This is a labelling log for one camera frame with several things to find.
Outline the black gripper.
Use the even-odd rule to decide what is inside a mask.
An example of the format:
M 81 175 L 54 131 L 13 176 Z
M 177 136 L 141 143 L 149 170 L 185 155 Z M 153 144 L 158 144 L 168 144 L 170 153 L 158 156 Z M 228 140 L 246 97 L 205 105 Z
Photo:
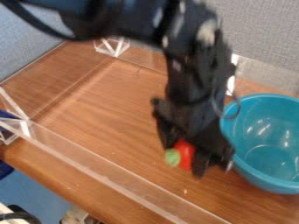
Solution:
M 201 179 L 212 166 L 226 172 L 233 164 L 234 150 L 220 131 L 220 119 L 206 104 L 177 105 L 157 97 L 150 99 L 150 104 L 162 148 L 172 148 L 180 139 L 194 148 L 192 175 Z

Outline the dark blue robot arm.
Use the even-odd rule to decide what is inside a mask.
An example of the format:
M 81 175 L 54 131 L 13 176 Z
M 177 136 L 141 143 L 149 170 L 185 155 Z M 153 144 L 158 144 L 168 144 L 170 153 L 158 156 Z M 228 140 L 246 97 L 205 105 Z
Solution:
M 85 41 L 124 37 L 162 52 L 164 97 L 150 99 L 166 153 L 177 153 L 196 178 L 226 170 L 233 148 L 220 131 L 232 51 L 216 11 L 201 0 L 1 0 L 37 30 Z

